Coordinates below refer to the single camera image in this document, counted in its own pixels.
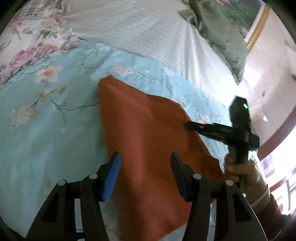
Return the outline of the person's right hand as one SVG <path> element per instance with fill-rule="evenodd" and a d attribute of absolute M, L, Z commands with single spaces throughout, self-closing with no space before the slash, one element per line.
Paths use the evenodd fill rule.
<path fill-rule="evenodd" d="M 225 176 L 227 179 L 237 183 L 244 182 L 244 193 L 250 204 L 253 204 L 267 190 L 267 183 L 264 180 L 259 168 L 253 161 L 246 164 L 234 164 L 230 155 L 227 154 L 224 159 Z"/>

